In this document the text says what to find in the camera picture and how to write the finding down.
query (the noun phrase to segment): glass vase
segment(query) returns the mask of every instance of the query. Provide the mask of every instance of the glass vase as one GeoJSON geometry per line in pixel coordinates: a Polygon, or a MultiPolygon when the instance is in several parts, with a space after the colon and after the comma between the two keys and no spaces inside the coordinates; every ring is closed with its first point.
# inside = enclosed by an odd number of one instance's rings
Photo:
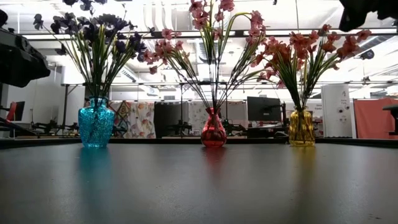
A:
{"type": "Polygon", "coordinates": [[[213,108],[207,108],[206,112],[209,117],[201,132],[201,142],[206,147],[221,147],[226,142],[226,133],[218,116],[220,109],[215,113],[213,108]]]}
{"type": "Polygon", "coordinates": [[[114,112],[107,109],[107,98],[90,97],[90,106],[79,110],[79,132],[87,148],[106,147],[112,134],[114,112]]]}
{"type": "Polygon", "coordinates": [[[290,115],[289,143],[293,146],[314,146],[312,115],[306,110],[295,110],[290,115]]]}

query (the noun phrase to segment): computer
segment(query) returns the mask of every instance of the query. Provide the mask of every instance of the computer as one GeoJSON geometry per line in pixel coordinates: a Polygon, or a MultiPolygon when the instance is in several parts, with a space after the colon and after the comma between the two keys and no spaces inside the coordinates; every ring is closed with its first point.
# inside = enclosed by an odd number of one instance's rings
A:
{"type": "Polygon", "coordinates": [[[249,121],[282,121],[280,99],[248,96],[249,121]]]}

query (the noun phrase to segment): floral curtain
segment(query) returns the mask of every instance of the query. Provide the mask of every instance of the floral curtain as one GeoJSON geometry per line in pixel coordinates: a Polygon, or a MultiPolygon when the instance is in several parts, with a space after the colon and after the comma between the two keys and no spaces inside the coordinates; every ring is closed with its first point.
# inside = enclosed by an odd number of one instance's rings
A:
{"type": "Polygon", "coordinates": [[[137,102],[109,102],[116,113],[114,125],[126,129],[117,132],[119,138],[155,138],[154,104],[137,102]]]}

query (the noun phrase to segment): desk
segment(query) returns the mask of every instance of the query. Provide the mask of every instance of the desk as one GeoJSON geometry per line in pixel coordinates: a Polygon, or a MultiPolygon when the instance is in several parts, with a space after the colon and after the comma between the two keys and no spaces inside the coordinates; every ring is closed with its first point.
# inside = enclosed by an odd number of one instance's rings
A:
{"type": "Polygon", "coordinates": [[[0,223],[398,223],[396,149],[65,144],[0,164],[0,223]]]}

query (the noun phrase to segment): table surface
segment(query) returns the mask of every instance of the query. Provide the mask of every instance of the table surface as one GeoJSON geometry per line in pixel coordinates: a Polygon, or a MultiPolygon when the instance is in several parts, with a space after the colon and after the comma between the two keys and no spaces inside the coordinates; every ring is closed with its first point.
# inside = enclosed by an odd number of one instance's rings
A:
{"type": "Polygon", "coordinates": [[[398,150],[81,144],[0,151],[0,223],[398,223],[398,150]]]}

